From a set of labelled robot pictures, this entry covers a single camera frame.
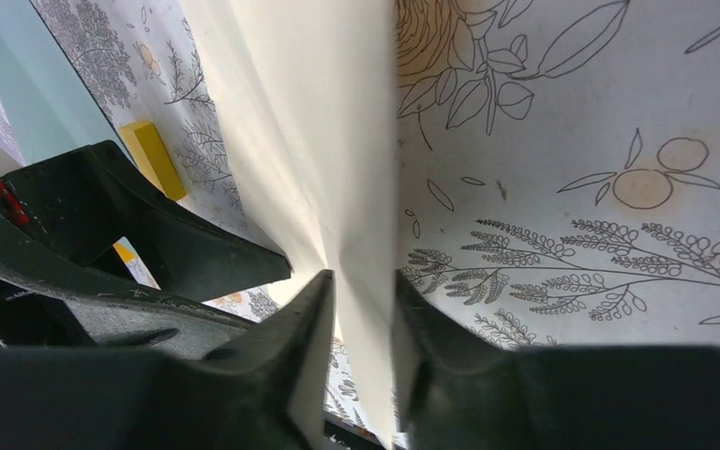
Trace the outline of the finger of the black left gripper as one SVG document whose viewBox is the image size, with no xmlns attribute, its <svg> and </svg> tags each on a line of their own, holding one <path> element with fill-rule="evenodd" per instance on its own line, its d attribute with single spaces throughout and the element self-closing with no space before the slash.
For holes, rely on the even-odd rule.
<svg viewBox="0 0 720 450">
<path fill-rule="evenodd" d="M 186 359 L 246 333 L 252 322 L 69 262 L 0 213 L 0 346 L 123 347 Z"/>
<path fill-rule="evenodd" d="M 112 141 L 9 172 L 0 186 L 18 228 L 66 260 L 90 266 L 126 238 L 161 290 L 191 300 L 291 275 L 284 256 L 167 198 Z"/>
</svg>

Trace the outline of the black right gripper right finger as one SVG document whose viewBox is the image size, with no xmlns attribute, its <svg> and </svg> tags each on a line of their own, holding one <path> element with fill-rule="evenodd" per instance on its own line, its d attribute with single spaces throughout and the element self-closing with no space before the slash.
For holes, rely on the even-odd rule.
<svg viewBox="0 0 720 450">
<path fill-rule="evenodd" d="M 503 350 L 402 274 L 391 343 L 413 449 L 720 449 L 720 348 Z"/>
</svg>

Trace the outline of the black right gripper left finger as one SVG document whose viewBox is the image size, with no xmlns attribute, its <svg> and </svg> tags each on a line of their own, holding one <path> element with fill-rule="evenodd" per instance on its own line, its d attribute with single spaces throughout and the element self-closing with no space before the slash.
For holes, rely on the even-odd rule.
<svg viewBox="0 0 720 450">
<path fill-rule="evenodd" d="M 323 270 L 201 360 L 0 350 L 0 449 L 320 449 L 334 308 Z"/>
</svg>

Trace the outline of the tan lined letter paper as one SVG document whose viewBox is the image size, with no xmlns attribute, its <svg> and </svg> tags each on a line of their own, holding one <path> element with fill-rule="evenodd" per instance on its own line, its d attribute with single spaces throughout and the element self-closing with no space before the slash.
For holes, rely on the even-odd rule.
<svg viewBox="0 0 720 450">
<path fill-rule="evenodd" d="M 185 1 L 248 226 L 288 258 L 290 300 L 336 283 L 340 340 L 370 429 L 396 432 L 390 325 L 398 182 L 389 1 Z"/>
</svg>

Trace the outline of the teal paper envelope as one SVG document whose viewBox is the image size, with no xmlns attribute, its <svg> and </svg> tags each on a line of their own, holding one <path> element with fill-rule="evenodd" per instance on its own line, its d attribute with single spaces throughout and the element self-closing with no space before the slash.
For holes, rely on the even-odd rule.
<svg viewBox="0 0 720 450">
<path fill-rule="evenodd" d="M 0 99 L 26 164 L 102 141 L 124 148 L 29 1 L 0 1 Z"/>
</svg>

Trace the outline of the small orange lego brick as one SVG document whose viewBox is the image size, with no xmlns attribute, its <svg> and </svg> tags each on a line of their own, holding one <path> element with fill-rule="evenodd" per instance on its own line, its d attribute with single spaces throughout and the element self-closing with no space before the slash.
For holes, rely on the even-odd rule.
<svg viewBox="0 0 720 450">
<path fill-rule="evenodd" d="M 130 248 L 119 242 L 114 243 L 112 248 L 116 251 L 117 255 L 126 267 L 137 267 L 139 257 Z"/>
</svg>

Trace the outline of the yellow rectangular block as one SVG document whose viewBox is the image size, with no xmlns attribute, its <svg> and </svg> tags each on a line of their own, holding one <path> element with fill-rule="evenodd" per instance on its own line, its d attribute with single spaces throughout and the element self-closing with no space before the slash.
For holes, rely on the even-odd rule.
<svg viewBox="0 0 720 450">
<path fill-rule="evenodd" d="M 153 122 L 131 122 L 118 132 L 139 172 L 155 188 L 172 201 L 186 197 L 187 191 Z"/>
</svg>

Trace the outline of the floral patterned table mat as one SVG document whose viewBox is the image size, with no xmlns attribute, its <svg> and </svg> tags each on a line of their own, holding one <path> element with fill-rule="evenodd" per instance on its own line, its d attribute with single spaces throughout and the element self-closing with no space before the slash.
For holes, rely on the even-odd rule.
<svg viewBox="0 0 720 450">
<path fill-rule="evenodd" d="M 185 1 L 29 2 L 134 167 L 118 129 L 153 122 L 187 191 L 176 203 L 290 264 L 248 226 Z M 720 348 L 720 1 L 389 2 L 396 432 L 386 448 L 368 425 L 335 283 L 322 448 L 413 449 L 391 356 L 397 274 L 503 350 Z M 163 291 L 138 257 L 126 267 L 110 247 L 81 267 Z M 287 301 L 279 281 L 192 301 L 253 326 L 323 270 Z"/>
</svg>

